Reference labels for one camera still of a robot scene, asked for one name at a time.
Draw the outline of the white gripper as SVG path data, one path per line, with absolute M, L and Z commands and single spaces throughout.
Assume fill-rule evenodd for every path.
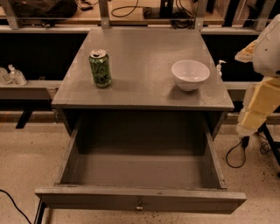
M 258 36 L 241 49 L 234 59 L 242 63 L 253 62 L 254 70 L 263 75 L 262 81 L 246 90 L 236 131 L 240 137 L 250 137 L 280 106 L 280 14 Z

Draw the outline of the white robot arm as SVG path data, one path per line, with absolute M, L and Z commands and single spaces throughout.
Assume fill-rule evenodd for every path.
M 239 136 L 250 137 L 280 106 L 280 15 L 234 59 L 252 62 L 254 71 L 263 76 L 260 82 L 248 86 L 236 126 Z

